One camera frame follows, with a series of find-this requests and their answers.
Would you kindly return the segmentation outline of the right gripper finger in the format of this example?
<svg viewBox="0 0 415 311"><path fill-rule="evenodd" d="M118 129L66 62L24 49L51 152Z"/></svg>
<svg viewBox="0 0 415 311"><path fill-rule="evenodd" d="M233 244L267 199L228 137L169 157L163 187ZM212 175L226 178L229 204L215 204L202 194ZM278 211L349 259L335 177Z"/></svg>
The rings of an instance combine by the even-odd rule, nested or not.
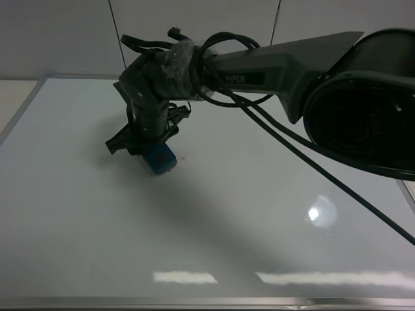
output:
<svg viewBox="0 0 415 311"><path fill-rule="evenodd" d="M105 145L111 155L119 150L126 150L127 143L131 140L142 141L140 136L134 131L131 125L125 125L111 139L105 142Z"/></svg>
<svg viewBox="0 0 415 311"><path fill-rule="evenodd" d="M127 143L126 149L131 156L145 156L160 145L160 141L131 140Z"/></svg>

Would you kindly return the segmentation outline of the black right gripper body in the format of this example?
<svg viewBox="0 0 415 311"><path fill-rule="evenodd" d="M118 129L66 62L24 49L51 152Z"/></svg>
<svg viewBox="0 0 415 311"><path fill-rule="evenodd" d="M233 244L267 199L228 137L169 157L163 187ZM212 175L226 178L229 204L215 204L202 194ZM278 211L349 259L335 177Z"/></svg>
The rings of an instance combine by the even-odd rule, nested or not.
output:
<svg viewBox="0 0 415 311"><path fill-rule="evenodd" d="M139 107L132 100L127 104L128 127L137 143L163 143L179 132L179 123L191 114L191 105L178 106L161 100L152 109Z"/></svg>

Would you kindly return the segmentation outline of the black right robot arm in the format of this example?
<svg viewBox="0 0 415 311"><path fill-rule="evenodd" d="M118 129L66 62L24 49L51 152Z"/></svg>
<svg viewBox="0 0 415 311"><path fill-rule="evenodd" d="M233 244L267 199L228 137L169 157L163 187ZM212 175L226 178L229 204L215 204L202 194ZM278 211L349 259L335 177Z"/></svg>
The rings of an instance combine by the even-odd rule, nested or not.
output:
<svg viewBox="0 0 415 311"><path fill-rule="evenodd" d="M106 142L111 153L147 155L179 131L190 102L229 89L256 93L258 108L278 97L291 123L303 121L304 145L380 176L414 179L414 31L365 36L341 32L266 47L230 32L204 43L171 28L169 41L124 35L138 53L115 88L127 125Z"/></svg>

